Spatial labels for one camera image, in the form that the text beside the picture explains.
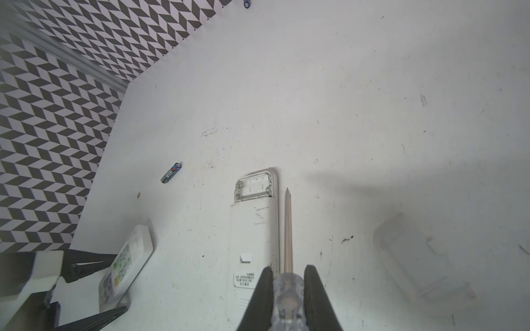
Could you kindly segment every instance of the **chevron pattern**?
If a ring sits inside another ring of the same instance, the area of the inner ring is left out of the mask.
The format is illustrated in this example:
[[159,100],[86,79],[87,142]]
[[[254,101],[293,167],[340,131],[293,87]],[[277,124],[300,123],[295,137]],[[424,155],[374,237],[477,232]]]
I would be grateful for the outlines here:
[[231,0],[19,0],[23,20],[133,80]]
[[122,98],[0,35],[0,252],[70,245]]

